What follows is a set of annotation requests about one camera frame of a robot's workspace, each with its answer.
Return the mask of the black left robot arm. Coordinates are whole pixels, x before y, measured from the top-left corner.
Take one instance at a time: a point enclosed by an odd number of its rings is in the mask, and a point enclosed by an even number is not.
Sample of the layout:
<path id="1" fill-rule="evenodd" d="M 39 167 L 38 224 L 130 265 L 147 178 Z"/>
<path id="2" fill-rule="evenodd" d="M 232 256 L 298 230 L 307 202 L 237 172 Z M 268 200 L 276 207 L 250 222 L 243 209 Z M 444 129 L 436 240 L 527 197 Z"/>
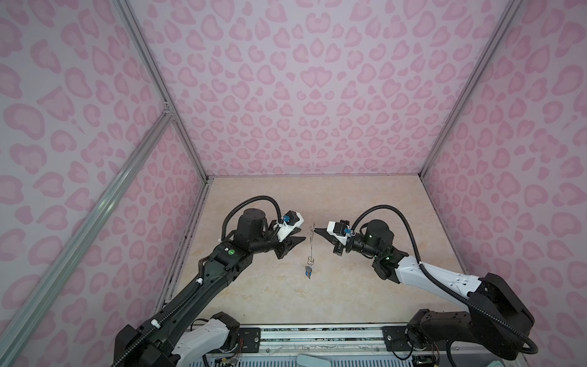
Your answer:
<path id="1" fill-rule="evenodd" d="M 195 278 L 159 312 L 139 327 L 124 327 L 116 336 L 115 366 L 188 366 L 210 352 L 238 353 L 239 322 L 225 312 L 189 328 L 204 308 L 244 270 L 258 253 L 274 252 L 282 259 L 305 238 L 299 233 L 302 215 L 288 211 L 268 221 L 260 209 L 246 209 L 235 230 L 221 238 L 198 263 Z"/>

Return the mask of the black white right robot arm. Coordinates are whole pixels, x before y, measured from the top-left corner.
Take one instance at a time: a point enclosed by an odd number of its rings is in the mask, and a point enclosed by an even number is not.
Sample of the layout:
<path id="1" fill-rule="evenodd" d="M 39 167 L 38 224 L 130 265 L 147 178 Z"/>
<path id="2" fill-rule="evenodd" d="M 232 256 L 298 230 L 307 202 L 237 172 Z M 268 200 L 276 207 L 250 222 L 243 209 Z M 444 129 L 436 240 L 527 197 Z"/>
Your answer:
<path id="1" fill-rule="evenodd" d="M 370 259 L 380 279 L 419 288 L 460 307 L 454 312 L 421 309 L 415 313 L 404 332 L 404 341 L 411 348 L 473 343 L 507 360 L 538 352 L 530 338 L 535 319 L 500 276 L 463 275 L 429 265 L 397 249 L 394 233 L 381 220 L 372 220 L 361 229 L 347 221 L 329 222 L 314 232 L 333 244 L 336 255 L 357 252 Z"/>

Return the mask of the silver perforated metal ring disc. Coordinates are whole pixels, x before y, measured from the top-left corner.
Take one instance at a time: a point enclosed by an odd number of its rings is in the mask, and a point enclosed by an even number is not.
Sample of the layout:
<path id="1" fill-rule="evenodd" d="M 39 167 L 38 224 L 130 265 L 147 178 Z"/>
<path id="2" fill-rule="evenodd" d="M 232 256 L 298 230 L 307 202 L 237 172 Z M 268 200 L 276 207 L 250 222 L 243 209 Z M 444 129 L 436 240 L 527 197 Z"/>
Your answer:
<path id="1" fill-rule="evenodd" d="M 309 246 L 310 246 L 310 255 L 307 258 L 307 265 L 309 267 L 312 267 L 315 263 L 315 259 L 313 257 L 313 239 L 314 239 L 314 235 L 315 235 L 315 228 L 316 228 L 316 224 L 312 223 L 310 225 L 310 228 L 307 233 Z"/>

